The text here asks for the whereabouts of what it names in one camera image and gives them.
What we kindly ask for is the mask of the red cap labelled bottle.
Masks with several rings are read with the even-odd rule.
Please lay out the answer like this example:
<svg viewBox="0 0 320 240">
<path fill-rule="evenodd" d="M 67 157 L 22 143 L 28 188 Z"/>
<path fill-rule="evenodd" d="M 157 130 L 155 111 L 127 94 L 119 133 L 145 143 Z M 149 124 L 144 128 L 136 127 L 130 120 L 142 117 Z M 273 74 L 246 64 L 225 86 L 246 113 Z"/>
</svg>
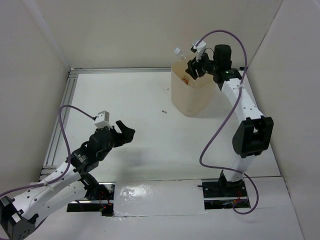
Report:
<svg viewBox="0 0 320 240">
<path fill-rule="evenodd" d="M 188 86 L 191 84 L 190 80 L 187 77 L 182 77 L 181 80 Z"/>
</svg>

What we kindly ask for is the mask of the clear bottle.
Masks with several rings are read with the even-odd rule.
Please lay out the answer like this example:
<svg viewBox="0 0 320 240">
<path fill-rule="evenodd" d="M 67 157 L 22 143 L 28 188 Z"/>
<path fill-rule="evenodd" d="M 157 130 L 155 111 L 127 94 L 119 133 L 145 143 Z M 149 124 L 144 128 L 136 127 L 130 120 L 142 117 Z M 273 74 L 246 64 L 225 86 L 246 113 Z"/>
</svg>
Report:
<svg viewBox="0 0 320 240">
<path fill-rule="evenodd" d="M 190 60 L 190 56 L 183 52 L 179 47 L 173 50 L 175 57 L 177 58 L 177 63 L 187 66 Z"/>
</svg>

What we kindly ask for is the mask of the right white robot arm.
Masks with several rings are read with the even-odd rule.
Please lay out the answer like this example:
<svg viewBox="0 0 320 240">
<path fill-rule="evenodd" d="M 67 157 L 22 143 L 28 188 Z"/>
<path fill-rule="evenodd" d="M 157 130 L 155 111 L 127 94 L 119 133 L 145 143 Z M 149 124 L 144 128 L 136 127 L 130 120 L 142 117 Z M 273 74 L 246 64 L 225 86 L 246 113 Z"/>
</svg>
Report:
<svg viewBox="0 0 320 240">
<path fill-rule="evenodd" d="M 206 44 L 193 46 L 195 57 L 187 63 L 186 73 L 194 80 L 209 74 L 218 88 L 232 104 L 239 126 L 232 137 L 232 147 L 237 157 L 228 169 L 223 169 L 218 179 L 218 190 L 223 196 L 230 196 L 242 184 L 248 167 L 270 144 L 274 121 L 266 117 L 253 102 L 243 84 L 239 71 L 232 68 L 229 45 L 214 47 L 213 58 L 206 51 Z"/>
</svg>

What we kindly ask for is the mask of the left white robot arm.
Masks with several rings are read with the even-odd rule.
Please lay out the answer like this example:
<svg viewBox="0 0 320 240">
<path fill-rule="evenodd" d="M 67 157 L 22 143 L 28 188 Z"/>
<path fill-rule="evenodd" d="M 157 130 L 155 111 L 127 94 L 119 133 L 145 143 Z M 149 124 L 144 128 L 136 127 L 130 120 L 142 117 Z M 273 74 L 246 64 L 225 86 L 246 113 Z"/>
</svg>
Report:
<svg viewBox="0 0 320 240">
<path fill-rule="evenodd" d="M 65 161 L 51 175 L 41 181 L 42 186 L 31 188 L 20 195 L 0 199 L 0 225 L 10 240 L 24 240 L 44 220 L 70 202 L 98 197 L 105 187 L 90 174 L 113 149 L 130 143 L 135 130 L 122 121 L 114 126 L 97 128 L 80 148 L 71 153 L 71 162 Z"/>
</svg>

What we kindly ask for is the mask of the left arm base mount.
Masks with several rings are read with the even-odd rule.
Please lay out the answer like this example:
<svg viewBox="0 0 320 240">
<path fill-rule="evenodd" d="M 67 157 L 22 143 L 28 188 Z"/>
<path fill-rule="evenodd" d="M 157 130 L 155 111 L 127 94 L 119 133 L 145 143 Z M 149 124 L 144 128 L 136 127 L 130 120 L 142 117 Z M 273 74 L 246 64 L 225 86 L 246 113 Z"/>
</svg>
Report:
<svg viewBox="0 0 320 240">
<path fill-rule="evenodd" d="M 67 213 L 99 213 L 103 217 L 114 216 L 114 182 L 100 182 L 97 193 L 90 198 L 72 201 Z"/>
</svg>

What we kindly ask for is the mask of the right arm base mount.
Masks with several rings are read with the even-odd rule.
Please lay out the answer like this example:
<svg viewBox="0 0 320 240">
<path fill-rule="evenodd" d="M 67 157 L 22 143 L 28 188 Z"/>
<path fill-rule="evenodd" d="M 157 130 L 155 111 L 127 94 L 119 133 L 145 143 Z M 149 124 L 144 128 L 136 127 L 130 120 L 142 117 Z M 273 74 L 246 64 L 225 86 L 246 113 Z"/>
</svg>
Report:
<svg viewBox="0 0 320 240">
<path fill-rule="evenodd" d="M 236 209 L 251 207 L 243 180 L 228 188 L 218 180 L 202 181 L 197 187 L 202 190 L 205 210 L 232 209 L 237 202 Z"/>
</svg>

